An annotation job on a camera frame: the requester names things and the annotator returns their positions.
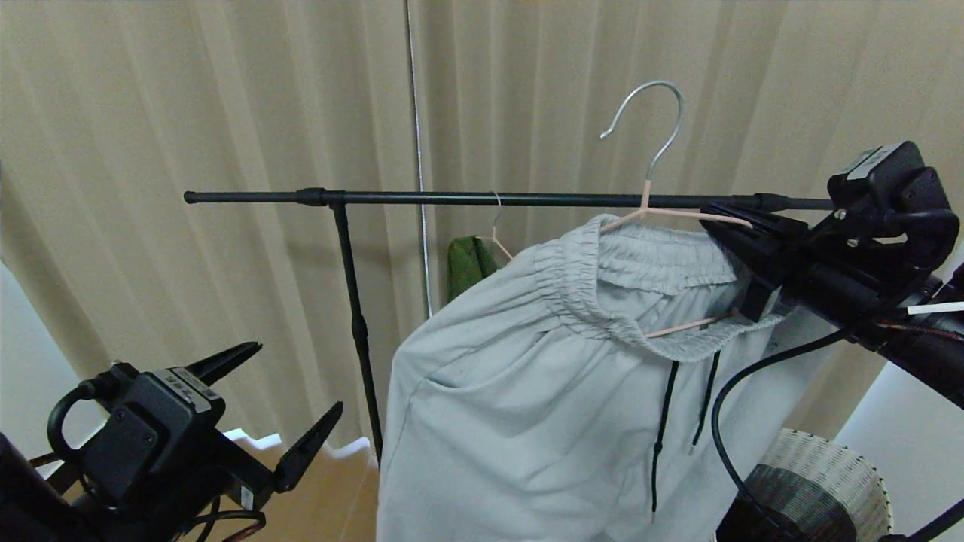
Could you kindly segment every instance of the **white woven basket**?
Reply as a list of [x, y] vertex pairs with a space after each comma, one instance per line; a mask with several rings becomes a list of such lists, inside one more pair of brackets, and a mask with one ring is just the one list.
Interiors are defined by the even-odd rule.
[[858, 542], [875, 542], [894, 528], [884, 479], [864, 456], [847, 447], [783, 429], [760, 463], [798, 474], [823, 488], [846, 509]]

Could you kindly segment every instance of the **laundry basket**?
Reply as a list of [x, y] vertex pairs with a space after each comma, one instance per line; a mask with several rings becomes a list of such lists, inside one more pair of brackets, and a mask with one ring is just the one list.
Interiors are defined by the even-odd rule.
[[[810, 542], [876, 542], [894, 527], [884, 480], [864, 456], [803, 431], [783, 429], [747, 488], [785, 528]], [[746, 500], [734, 501], [719, 542], [779, 540], [780, 533]]]

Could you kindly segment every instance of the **white label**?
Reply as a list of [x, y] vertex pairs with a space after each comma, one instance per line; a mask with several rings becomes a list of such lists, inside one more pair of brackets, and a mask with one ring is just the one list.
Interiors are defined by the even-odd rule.
[[846, 176], [846, 179], [854, 180], [857, 178], [865, 178], [866, 176], [870, 175], [870, 170], [872, 170], [874, 166], [879, 164], [884, 158], [890, 156], [891, 153], [897, 150], [897, 147], [900, 147], [901, 145], [903, 145], [902, 141], [900, 143], [894, 143], [893, 145], [885, 145], [884, 147], [881, 147], [877, 150], [877, 152], [871, 155], [870, 158], [864, 160], [864, 163], [850, 172], [850, 175]]
[[209, 400], [215, 401], [221, 398], [220, 395], [218, 395], [214, 390], [208, 388], [207, 384], [204, 384], [201, 380], [198, 380], [198, 377], [191, 374], [191, 371], [187, 370], [186, 368], [175, 367], [171, 370], [174, 372], [174, 374], [181, 377], [181, 380], [190, 384], [192, 388], [197, 390], [201, 395], [207, 397]]
[[870, 155], [877, 152], [878, 149], [880, 149], [880, 147], [874, 147], [873, 149], [867, 149], [861, 152], [859, 156], [857, 156], [853, 160], [850, 160], [849, 164], [843, 166], [843, 169], [834, 173], [834, 175], [845, 175], [850, 173], [851, 171], [853, 171], [854, 168], [859, 166], [861, 162], [870, 158]]
[[246, 485], [241, 486], [241, 507], [245, 510], [254, 509], [254, 493]]
[[194, 405], [196, 412], [201, 413], [211, 410], [211, 403], [207, 402], [207, 399], [205, 399], [203, 395], [189, 386], [187, 382], [178, 378], [174, 373], [162, 368], [153, 371], [151, 374], [160, 379], [172, 392], [177, 393], [177, 395], [188, 404]]

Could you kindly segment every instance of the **light gray sweatpants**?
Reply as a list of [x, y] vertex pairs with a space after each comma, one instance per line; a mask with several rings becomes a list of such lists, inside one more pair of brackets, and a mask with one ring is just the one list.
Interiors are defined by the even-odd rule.
[[[710, 540], [736, 488], [709, 420], [697, 435], [708, 386], [715, 397], [741, 368], [831, 329], [778, 307], [760, 323], [645, 339], [729, 311], [744, 273], [704, 233], [636, 222], [600, 234], [615, 219], [522, 252], [398, 349], [379, 541]], [[741, 473], [825, 356], [765, 369], [730, 395], [721, 429]]]

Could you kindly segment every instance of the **vertical pole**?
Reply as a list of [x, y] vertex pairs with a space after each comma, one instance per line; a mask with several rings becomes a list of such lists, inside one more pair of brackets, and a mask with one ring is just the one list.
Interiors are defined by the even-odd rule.
[[352, 309], [352, 339], [359, 355], [361, 381], [364, 383], [364, 398], [368, 407], [368, 421], [371, 423], [375, 455], [382, 461], [382, 424], [378, 417], [378, 401], [375, 399], [375, 379], [371, 373], [371, 359], [368, 356], [368, 326], [362, 315], [362, 299], [359, 296], [358, 277], [355, 275], [355, 257], [352, 256], [352, 239], [348, 234], [348, 212], [345, 203], [330, 203], [335, 213], [335, 226], [338, 228], [338, 243], [341, 245], [341, 261], [345, 266], [345, 283], [348, 284], [348, 302]]

